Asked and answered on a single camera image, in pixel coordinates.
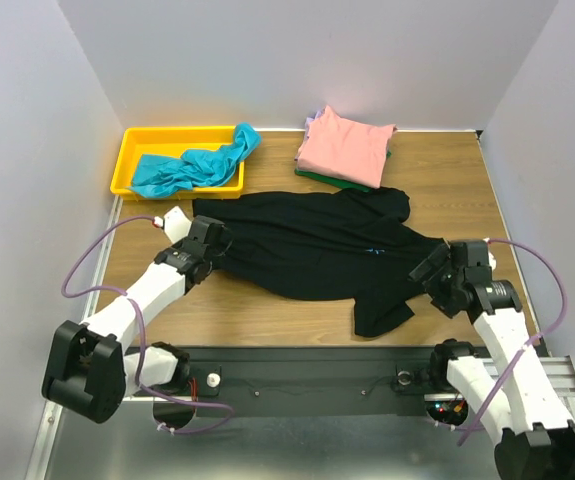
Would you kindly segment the black t-shirt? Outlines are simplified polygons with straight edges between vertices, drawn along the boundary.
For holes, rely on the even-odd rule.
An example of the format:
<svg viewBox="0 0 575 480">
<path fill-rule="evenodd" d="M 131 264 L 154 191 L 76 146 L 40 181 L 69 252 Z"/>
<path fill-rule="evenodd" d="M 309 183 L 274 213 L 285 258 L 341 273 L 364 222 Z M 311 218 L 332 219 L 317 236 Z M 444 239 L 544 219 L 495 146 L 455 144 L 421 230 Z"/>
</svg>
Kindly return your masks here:
<svg viewBox="0 0 575 480">
<path fill-rule="evenodd" d="M 407 302 L 424 290 L 409 274 L 444 243 L 407 226 L 410 200 L 395 188 L 197 199 L 193 212 L 228 230 L 217 269 L 295 300 L 351 299 L 364 338 L 413 317 Z"/>
</svg>

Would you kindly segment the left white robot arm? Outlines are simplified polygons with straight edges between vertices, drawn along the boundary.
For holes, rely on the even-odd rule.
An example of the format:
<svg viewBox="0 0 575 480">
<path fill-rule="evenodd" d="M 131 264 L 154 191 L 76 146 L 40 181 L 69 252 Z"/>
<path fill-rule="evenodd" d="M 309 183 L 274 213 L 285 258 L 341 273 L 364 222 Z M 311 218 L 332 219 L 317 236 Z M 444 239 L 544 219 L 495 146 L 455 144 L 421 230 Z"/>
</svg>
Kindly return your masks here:
<svg viewBox="0 0 575 480">
<path fill-rule="evenodd" d="M 148 220 L 164 232 L 170 246 L 131 287 L 111 287 L 116 297 L 108 306 L 56 329 L 41 393 L 97 424 L 109 420 L 124 398 L 140 391 L 189 413 L 220 410 L 225 415 L 219 422 L 225 424 L 233 408 L 198 401 L 188 353 L 164 342 L 147 343 L 146 327 L 208 277 L 214 260 L 226 251 L 221 240 L 226 227 L 205 216 L 188 219 L 178 207 Z"/>
</svg>

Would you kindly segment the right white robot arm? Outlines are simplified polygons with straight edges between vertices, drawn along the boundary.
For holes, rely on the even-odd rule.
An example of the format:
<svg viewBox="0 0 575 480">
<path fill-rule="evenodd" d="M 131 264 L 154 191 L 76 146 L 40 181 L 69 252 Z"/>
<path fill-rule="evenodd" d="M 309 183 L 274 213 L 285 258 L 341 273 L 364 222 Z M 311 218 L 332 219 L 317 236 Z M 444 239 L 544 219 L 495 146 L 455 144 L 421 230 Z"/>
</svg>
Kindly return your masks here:
<svg viewBox="0 0 575 480">
<path fill-rule="evenodd" d="M 490 240 L 440 244 L 410 274 L 431 303 L 452 318 L 464 312 L 491 356 L 492 377 L 467 342 L 434 348 L 430 384 L 455 389 L 494 445 L 502 479 L 575 479 L 575 420 L 556 393 L 535 350 L 516 288 L 496 280 Z"/>
</svg>

